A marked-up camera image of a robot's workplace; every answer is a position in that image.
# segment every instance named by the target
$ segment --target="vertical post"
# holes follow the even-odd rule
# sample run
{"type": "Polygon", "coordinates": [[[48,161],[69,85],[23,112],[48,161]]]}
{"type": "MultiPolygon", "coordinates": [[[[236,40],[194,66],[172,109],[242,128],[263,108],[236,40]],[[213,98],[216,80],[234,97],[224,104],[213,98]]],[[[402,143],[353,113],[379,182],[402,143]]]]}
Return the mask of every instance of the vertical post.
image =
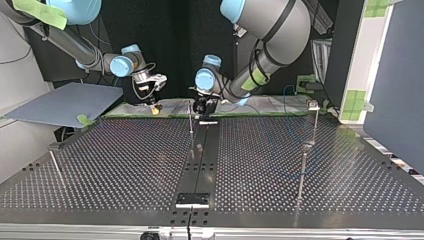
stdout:
{"type": "Polygon", "coordinates": [[[52,160],[53,160],[54,166],[56,167],[56,170],[60,174],[60,172],[62,172],[62,171],[60,170],[59,165],[57,164],[56,157],[54,156],[53,151],[49,151],[49,153],[50,153],[50,156],[52,157],[52,160]]]}
{"type": "Polygon", "coordinates": [[[193,119],[192,119],[192,117],[191,117],[191,104],[190,104],[190,101],[188,101],[188,117],[189,117],[189,120],[190,120],[190,133],[191,134],[193,134],[193,119]]]}
{"type": "Polygon", "coordinates": [[[297,195],[298,202],[302,201],[302,193],[303,193],[303,183],[305,181],[305,173],[306,173],[306,161],[308,158],[308,154],[306,152],[303,153],[302,157],[302,169],[300,171],[300,182],[299,182],[299,192],[297,195]]]}
{"type": "Polygon", "coordinates": [[[316,134],[317,134],[318,117],[319,117],[319,109],[317,110],[317,113],[316,113],[316,116],[315,116],[314,136],[313,136],[313,139],[312,139],[313,144],[315,144],[315,137],[316,137],[316,134]]]}

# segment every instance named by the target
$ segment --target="light blue joint cap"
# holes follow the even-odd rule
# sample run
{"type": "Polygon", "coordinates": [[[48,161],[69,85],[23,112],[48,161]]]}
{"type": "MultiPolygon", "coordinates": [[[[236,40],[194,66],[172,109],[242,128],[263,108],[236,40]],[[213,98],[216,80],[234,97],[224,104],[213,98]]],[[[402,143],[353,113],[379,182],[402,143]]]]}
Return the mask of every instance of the light blue joint cap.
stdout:
{"type": "Polygon", "coordinates": [[[128,47],[124,47],[121,50],[122,54],[128,53],[128,52],[141,52],[140,47],[137,44],[133,44],[128,47]]]}
{"type": "Polygon", "coordinates": [[[246,105],[247,101],[249,101],[249,98],[247,98],[248,96],[250,96],[250,94],[247,94],[246,96],[244,96],[245,98],[236,104],[239,105],[240,107],[243,107],[244,105],[246,105]]]}
{"type": "Polygon", "coordinates": [[[215,84],[215,75],[209,69],[202,68],[196,74],[196,86],[200,90],[210,91],[215,84]]]}
{"type": "Polygon", "coordinates": [[[206,55],[205,59],[203,59],[203,62],[214,65],[216,67],[221,67],[222,60],[220,57],[215,55],[206,55]]]}
{"type": "Polygon", "coordinates": [[[46,4],[65,11],[68,25],[86,25],[99,15],[102,0],[47,0],[46,4]]]}
{"type": "Polygon", "coordinates": [[[221,3],[221,13],[233,24],[236,24],[243,13],[246,0],[223,0],[221,3]]]}
{"type": "Polygon", "coordinates": [[[112,60],[110,70],[118,77],[126,77],[134,71],[134,65],[131,59],[118,56],[112,60]]]}

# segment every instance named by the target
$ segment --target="white panel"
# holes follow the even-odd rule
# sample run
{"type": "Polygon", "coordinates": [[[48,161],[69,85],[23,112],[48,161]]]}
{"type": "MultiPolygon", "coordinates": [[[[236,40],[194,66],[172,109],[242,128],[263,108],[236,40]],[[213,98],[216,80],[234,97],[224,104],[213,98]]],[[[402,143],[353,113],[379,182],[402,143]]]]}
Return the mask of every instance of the white panel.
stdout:
{"type": "Polygon", "coordinates": [[[0,183],[29,163],[47,153],[55,142],[55,127],[42,124],[12,122],[0,125],[0,183]]]}
{"type": "MultiPolygon", "coordinates": [[[[28,52],[29,45],[0,15],[0,63],[19,59],[28,52]]],[[[34,55],[15,63],[0,64],[0,109],[33,99],[49,91],[43,81],[34,55]]]]}
{"type": "MultiPolygon", "coordinates": [[[[0,14],[0,117],[14,108],[49,91],[34,55],[25,56],[29,45],[19,36],[22,28],[0,14]]],[[[0,120],[0,183],[28,163],[47,153],[55,141],[52,126],[0,120]]]]}
{"type": "MultiPolygon", "coordinates": [[[[366,100],[369,101],[392,11],[393,6],[389,7],[385,17],[364,17],[361,20],[353,59],[346,82],[344,98],[346,97],[348,90],[360,90],[367,92],[366,100]]],[[[366,114],[367,112],[363,111],[359,121],[342,121],[342,123],[364,124],[366,114]]]]}

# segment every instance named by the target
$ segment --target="optical breadboard table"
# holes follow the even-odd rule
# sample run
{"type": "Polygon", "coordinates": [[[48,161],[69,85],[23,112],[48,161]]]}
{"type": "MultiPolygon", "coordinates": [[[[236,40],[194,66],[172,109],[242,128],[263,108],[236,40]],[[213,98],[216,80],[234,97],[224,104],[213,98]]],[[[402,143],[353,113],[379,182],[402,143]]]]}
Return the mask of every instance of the optical breadboard table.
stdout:
{"type": "Polygon", "coordinates": [[[0,239],[17,226],[375,229],[424,239],[424,187],[332,116],[319,117],[301,201],[313,116],[217,121],[195,122],[193,133],[182,118],[100,121],[0,185],[0,239]],[[208,207],[177,208],[181,194],[206,194],[208,207]]]}

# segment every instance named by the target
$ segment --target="perforated metal surface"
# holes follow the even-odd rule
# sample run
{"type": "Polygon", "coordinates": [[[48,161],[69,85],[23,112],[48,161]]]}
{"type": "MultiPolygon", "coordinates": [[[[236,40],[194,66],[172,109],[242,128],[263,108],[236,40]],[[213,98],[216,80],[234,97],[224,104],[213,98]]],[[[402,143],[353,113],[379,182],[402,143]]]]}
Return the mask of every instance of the perforated metal surface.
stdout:
{"type": "Polygon", "coordinates": [[[168,211],[191,147],[187,119],[106,120],[0,195],[2,208],[168,211]]]}
{"type": "Polygon", "coordinates": [[[422,188],[381,159],[345,127],[320,118],[297,209],[302,145],[313,119],[222,119],[214,210],[278,213],[421,216],[422,188]]]}

